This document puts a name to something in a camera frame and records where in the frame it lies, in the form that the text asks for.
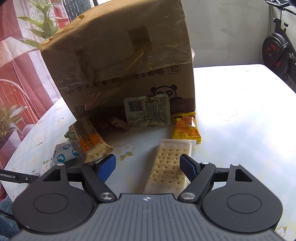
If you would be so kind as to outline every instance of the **black handle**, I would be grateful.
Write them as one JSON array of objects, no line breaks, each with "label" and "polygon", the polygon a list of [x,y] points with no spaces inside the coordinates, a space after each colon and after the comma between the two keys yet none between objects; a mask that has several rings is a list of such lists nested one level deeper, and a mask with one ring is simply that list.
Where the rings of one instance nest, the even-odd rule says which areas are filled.
[{"label": "black handle", "polygon": [[282,4],[276,4],[276,3],[273,3],[273,2],[270,2],[270,1],[265,1],[265,2],[267,4],[269,4],[269,5],[277,7],[277,8],[284,8],[284,7],[290,6],[290,4],[288,2],[285,2],[285,3],[282,3]]},{"label": "black handle", "polygon": [[33,183],[38,176],[0,169],[0,180],[11,183]]}]

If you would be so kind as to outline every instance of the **blue and white wrapper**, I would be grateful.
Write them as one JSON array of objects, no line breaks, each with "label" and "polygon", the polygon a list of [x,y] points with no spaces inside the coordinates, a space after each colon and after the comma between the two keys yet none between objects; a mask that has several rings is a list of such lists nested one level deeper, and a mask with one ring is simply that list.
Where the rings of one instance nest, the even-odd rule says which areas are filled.
[{"label": "blue and white wrapper", "polygon": [[78,140],[70,140],[56,145],[52,158],[53,163],[63,163],[80,156],[81,151],[78,145]]}]

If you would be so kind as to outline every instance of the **blue fabric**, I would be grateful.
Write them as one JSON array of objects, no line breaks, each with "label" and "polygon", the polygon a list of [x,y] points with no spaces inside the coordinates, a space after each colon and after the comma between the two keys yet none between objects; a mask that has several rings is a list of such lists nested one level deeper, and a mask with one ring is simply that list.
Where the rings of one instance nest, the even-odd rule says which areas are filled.
[{"label": "blue fabric", "polygon": [[[12,201],[7,196],[0,202],[0,210],[12,214]],[[0,241],[7,241],[19,232],[16,221],[0,215]]]},{"label": "blue fabric", "polygon": [[98,177],[106,182],[111,173],[115,170],[116,167],[116,157],[113,154],[106,156],[102,161],[104,163],[100,166]]}]

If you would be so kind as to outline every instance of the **candy wrapper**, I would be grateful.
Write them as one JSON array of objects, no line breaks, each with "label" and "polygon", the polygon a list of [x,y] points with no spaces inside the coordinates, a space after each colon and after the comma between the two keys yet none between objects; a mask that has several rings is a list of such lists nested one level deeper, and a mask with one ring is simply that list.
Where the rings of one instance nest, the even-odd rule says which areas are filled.
[{"label": "candy wrapper", "polygon": [[63,163],[80,156],[78,140],[70,140],[56,145],[53,154],[53,163]]},{"label": "candy wrapper", "polygon": [[170,100],[167,94],[125,98],[124,108],[131,127],[170,125]]},{"label": "candy wrapper", "polygon": [[75,139],[77,140],[77,137],[75,135],[72,125],[69,126],[68,131],[64,136],[65,138],[69,138],[70,140],[75,140]]},{"label": "candy wrapper", "polygon": [[87,117],[77,120],[73,124],[73,129],[86,155],[85,162],[95,161],[113,151],[113,148],[107,145]]},{"label": "candy wrapper", "polygon": [[196,140],[197,142],[201,142],[195,112],[178,113],[173,116],[176,122],[173,139]]},{"label": "candy wrapper", "polygon": [[130,129],[128,123],[123,121],[118,117],[108,117],[108,118],[100,118],[97,116],[92,116],[90,121],[94,125],[97,130],[126,130]]}]

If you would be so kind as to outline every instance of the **wrapped snack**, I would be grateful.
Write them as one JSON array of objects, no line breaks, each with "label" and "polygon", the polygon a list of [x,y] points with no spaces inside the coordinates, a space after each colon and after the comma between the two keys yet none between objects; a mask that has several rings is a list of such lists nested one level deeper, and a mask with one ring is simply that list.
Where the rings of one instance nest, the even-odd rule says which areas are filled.
[{"label": "wrapped snack", "polygon": [[125,98],[124,108],[131,127],[170,125],[170,100],[167,94]]},{"label": "wrapped snack", "polygon": [[123,121],[122,119],[118,117],[108,117],[108,118],[100,118],[96,116],[92,116],[90,118],[90,121],[94,125],[94,127],[97,130],[108,130],[108,131],[113,131],[113,130],[129,130],[130,127],[128,123]]},{"label": "wrapped snack", "polygon": [[178,113],[175,117],[175,130],[173,139],[195,140],[201,142],[201,137],[197,129],[195,112]]},{"label": "wrapped snack", "polygon": [[180,169],[180,156],[182,154],[190,156],[193,146],[194,143],[189,140],[162,139],[144,193],[173,193],[177,198],[189,184],[189,180]]},{"label": "wrapped snack", "polygon": [[78,140],[70,140],[57,144],[54,149],[53,163],[63,163],[80,156],[78,148]]},{"label": "wrapped snack", "polygon": [[113,151],[87,117],[82,117],[73,124],[73,129],[80,146],[86,155],[85,162],[95,161]]},{"label": "wrapped snack", "polygon": [[66,134],[64,136],[65,136],[65,138],[69,138],[70,140],[75,140],[75,139],[77,140],[77,137],[75,135],[72,125],[69,126],[68,131],[66,132]]}]

